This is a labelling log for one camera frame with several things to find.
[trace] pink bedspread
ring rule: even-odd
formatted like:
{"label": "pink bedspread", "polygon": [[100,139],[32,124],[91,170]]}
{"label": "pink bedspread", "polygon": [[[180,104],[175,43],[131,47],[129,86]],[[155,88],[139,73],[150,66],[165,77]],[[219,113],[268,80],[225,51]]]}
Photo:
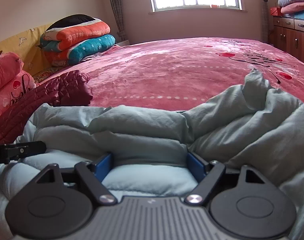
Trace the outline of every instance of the pink bedspread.
{"label": "pink bedspread", "polygon": [[102,57],[54,76],[76,69],[89,73],[94,95],[91,106],[187,110],[231,85],[243,84],[253,68],[273,87],[304,102],[304,64],[251,40],[193,38],[113,47]]}

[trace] silver screw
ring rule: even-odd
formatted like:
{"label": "silver screw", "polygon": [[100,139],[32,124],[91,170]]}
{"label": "silver screw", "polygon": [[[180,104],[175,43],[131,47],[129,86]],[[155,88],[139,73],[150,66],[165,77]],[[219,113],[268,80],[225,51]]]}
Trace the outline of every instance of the silver screw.
{"label": "silver screw", "polygon": [[115,201],[115,198],[112,195],[102,195],[99,199],[102,203],[105,204],[112,203]]}
{"label": "silver screw", "polygon": [[188,201],[188,203],[198,204],[203,201],[203,198],[200,195],[193,194],[193,195],[187,196],[186,200]]}

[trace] black pillow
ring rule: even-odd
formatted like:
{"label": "black pillow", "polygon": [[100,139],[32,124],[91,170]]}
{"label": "black pillow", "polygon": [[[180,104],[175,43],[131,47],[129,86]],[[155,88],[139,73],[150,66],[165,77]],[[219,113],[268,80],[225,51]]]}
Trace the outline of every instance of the black pillow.
{"label": "black pillow", "polygon": [[68,17],[65,17],[55,23],[53,23],[48,29],[52,29],[52,28],[64,28],[64,27],[70,27],[70,26],[74,26],[74,25],[78,25],[81,23],[86,23],[86,22],[90,22],[90,21],[94,21],[95,19],[84,15],[84,14],[75,14],[75,15],[71,15]]}

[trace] burgundy quilted cover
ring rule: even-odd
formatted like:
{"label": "burgundy quilted cover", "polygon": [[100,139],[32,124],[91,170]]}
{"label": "burgundy quilted cover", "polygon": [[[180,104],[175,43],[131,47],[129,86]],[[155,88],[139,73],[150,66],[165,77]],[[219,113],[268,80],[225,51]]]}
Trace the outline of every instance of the burgundy quilted cover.
{"label": "burgundy quilted cover", "polygon": [[51,106],[87,106],[93,98],[90,76],[79,70],[64,73],[26,93],[0,116],[0,144],[9,144],[22,134],[33,112],[43,103]]}

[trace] gray curtain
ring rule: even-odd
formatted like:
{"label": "gray curtain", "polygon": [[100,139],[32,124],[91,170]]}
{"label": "gray curtain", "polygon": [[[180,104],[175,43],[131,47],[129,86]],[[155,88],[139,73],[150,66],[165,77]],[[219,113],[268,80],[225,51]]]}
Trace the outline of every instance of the gray curtain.
{"label": "gray curtain", "polygon": [[124,23],[123,23],[122,1],[121,0],[110,0],[110,1],[111,1],[115,21],[117,24],[117,28],[119,29],[117,35],[119,35],[121,41],[125,41],[127,37],[125,34]]}
{"label": "gray curtain", "polygon": [[267,0],[261,0],[261,14],[262,14],[262,41],[268,42],[268,27],[269,27],[269,14]]}

